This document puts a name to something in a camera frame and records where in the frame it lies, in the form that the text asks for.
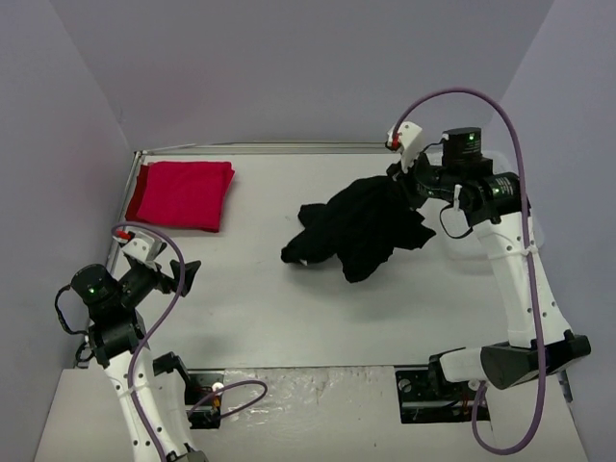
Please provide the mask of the black t shirt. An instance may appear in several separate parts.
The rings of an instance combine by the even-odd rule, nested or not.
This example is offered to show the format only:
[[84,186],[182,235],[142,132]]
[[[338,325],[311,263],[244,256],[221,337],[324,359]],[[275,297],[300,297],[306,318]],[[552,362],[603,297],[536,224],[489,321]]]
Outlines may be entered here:
[[281,260],[309,266],[336,256],[349,283],[366,280],[395,249],[421,249],[436,235],[385,175],[357,179],[325,203],[303,204],[297,218],[303,230],[281,249]]

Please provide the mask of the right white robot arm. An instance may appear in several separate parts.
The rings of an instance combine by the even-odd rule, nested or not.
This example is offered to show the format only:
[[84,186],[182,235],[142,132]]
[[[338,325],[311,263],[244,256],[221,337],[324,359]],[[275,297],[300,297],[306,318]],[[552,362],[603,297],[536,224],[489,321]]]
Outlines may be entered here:
[[450,129],[440,140],[441,162],[426,154],[423,130],[406,121],[388,133],[387,147],[400,160],[388,174],[412,209],[440,199],[463,213],[468,234],[481,244],[503,300],[507,339],[481,348],[459,348],[429,359],[429,391],[447,398],[461,382],[486,382],[499,390],[566,370],[591,352],[588,338],[572,331],[553,297],[529,211],[522,208],[521,180],[496,173],[481,152],[477,127]]

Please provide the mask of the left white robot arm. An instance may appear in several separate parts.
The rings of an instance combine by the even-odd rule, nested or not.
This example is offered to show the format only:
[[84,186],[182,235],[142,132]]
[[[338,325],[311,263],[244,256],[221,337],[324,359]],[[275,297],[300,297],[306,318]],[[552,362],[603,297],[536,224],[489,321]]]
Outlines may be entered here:
[[186,295],[201,263],[172,261],[171,275],[135,259],[129,266],[114,279],[104,266],[88,265],[60,291],[74,291],[88,309],[85,341],[115,389],[134,460],[203,461],[206,455],[193,442],[185,407],[193,377],[175,353],[153,356],[146,339],[150,332],[137,310],[153,290]]

